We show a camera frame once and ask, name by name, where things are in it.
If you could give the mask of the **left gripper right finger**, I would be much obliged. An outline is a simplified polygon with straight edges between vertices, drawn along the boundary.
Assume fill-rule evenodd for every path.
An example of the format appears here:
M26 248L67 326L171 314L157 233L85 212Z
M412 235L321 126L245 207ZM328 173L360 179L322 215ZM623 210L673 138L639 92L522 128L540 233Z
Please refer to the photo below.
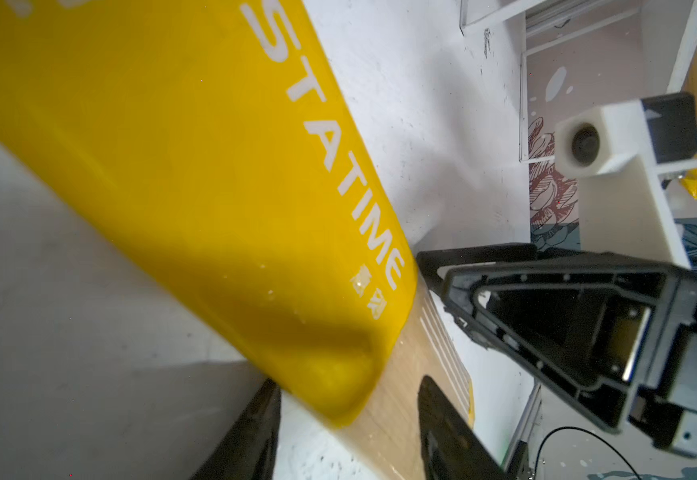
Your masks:
M455 406L431 376L418 392L421 457L425 478L507 479Z

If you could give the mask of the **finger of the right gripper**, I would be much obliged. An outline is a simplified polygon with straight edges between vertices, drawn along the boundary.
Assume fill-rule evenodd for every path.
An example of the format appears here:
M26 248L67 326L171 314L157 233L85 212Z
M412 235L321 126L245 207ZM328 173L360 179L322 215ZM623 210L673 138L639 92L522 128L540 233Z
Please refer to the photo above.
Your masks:
M534 260L538 247L532 243L507 243L468 248L452 248L420 251L416 260L428 288L443 296L445 280L439 270L444 267L461 267L488 263L522 262Z

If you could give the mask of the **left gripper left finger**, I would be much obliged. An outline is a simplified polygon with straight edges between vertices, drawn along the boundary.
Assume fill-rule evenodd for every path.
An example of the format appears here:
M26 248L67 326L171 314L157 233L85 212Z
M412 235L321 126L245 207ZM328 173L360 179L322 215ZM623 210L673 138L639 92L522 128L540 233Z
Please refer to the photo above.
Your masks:
M282 391L268 379L190 479L274 478Z

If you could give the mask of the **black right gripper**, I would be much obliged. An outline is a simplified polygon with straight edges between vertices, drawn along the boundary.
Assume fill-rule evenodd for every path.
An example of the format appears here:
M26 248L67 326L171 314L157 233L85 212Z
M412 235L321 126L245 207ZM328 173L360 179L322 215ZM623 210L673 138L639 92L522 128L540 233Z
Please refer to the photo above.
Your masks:
M468 336L598 428L629 418L654 448L697 458L696 274L582 251L444 268L442 302Z

